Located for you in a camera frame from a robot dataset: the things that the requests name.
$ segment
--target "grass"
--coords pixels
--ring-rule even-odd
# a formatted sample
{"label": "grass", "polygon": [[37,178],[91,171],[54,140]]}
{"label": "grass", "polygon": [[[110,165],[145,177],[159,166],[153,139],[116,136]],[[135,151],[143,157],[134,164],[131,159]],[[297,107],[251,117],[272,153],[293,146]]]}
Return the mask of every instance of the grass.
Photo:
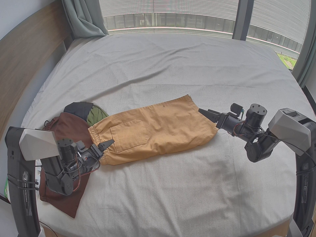
{"label": "grass", "polygon": [[290,68],[289,65],[286,64],[285,61],[288,61],[291,63],[291,65],[294,67],[295,66],[295,63],[296,63],[296,60],[295,59],[292,59],[291,57],[289,56],[286,56],[286,55],[283,55],[283,54],[279,54],[277,53],[278,57],[280,58],[280,60],[284,63],[284,65],[288,68],[288,69],[293,69],[293,68]]}

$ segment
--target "olive green fabric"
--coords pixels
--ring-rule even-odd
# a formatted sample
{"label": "olive green fabric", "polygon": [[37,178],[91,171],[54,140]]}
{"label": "olive green fabric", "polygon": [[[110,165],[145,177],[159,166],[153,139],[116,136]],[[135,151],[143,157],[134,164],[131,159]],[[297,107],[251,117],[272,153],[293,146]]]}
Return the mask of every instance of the olive green fabric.
{"label": "olive green fabric", "polygon": [[89,126],[93,126],[94,124],[98,123],[108,116],[109,115],[102,108],[93,104],[87,117],[87,123]]}

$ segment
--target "wooden bed frame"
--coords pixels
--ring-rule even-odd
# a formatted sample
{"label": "wooden bed frame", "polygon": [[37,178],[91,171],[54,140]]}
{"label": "wooden bed frame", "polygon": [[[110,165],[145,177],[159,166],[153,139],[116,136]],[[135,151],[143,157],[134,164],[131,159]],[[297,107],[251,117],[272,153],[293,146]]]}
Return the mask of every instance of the wooden bed frame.
{"label": "wooden bed frame", "polygon": [[[72,38],[61,0],[35,12],[0,40],[0,137],[30,80],[63,41],[68,48]],[[289,220],[256,237],[285,236],[288,227]],[[45,233],[55,236],[48,228]]]}

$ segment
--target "bed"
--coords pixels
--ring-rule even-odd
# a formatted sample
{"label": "bed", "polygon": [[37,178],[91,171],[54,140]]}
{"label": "bed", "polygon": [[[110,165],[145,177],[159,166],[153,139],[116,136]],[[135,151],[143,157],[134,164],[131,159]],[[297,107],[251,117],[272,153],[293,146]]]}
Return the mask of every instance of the bed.
{"label": "bed", "polygon": [[[285,107],[316,120],[269,47],[191,34],[115,34],[75,40],[22,127],[42,128],[74,101],[111,115],[186,94],[219,112],[234,102],[245,109],[261,104],[268,110],[263,128]],[[259,235],[294,210],[295,156],[280,143],[252,163],[244,145],[219,130],[186,152],[102,166],[91,174],[75,219],[38,198],[39,219],[69,237]]]}

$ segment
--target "gray curtain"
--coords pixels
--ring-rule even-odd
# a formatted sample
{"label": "gray curtain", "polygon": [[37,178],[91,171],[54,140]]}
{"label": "gray curtain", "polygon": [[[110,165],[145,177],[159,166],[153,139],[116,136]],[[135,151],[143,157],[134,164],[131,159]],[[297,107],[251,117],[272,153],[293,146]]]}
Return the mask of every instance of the gray curtain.
{"label": "gray curtain", "polygon": [[99,0],[61,1],[75,38],[109,34],[104,26]]}
{"label": "gray curtain", "polygon": [[292,75],[301,88],[305,83],[313,69],[316,69],[316,0],[311,0],[311,12],[309,17],[308,28],[302,50]]}

